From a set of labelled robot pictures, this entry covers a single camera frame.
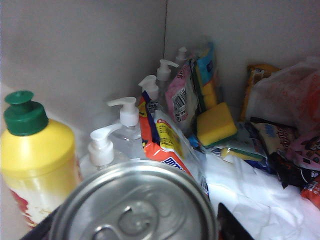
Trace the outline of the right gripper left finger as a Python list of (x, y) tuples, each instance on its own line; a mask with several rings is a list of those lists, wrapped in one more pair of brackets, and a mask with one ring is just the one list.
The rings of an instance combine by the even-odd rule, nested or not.
[(53, 222), (60, 208), (61, 206), (57, 207), (37, 226), (21, 237), (20, 240), (49, 240)]

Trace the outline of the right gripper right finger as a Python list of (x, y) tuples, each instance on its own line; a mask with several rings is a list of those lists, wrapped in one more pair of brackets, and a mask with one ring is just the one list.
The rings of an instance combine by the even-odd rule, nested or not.
[(242, 226), (222, 202), (218, 204), (217, 220), (224, 240), (244, 239)]

